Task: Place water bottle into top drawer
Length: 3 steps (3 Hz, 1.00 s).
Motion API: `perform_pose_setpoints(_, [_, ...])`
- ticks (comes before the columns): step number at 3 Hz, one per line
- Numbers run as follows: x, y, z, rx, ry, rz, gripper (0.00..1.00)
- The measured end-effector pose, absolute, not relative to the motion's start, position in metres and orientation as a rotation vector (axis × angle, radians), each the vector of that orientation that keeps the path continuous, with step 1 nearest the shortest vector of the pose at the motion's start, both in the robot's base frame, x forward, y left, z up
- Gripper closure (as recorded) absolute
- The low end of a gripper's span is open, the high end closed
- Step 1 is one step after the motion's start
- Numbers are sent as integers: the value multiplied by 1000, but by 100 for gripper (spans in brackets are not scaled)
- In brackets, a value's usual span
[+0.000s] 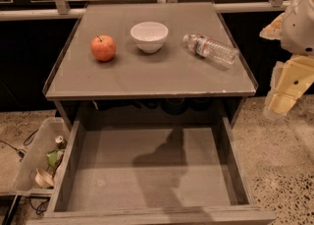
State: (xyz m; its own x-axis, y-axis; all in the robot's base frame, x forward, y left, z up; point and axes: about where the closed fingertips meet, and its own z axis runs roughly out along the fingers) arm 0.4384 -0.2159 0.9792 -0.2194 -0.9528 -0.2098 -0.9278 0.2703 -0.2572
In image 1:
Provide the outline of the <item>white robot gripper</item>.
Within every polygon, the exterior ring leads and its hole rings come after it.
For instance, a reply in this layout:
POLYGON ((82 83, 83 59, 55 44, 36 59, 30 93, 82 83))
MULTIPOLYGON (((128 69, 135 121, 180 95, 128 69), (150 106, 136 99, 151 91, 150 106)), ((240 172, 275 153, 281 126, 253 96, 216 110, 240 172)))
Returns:
POLYGON ((265 99, 264 116, 278 120, 314 83, 314 0, 293 0, 259 36, 281 40, 282 48, 293 54, 286 62, 276 63, 265 99))

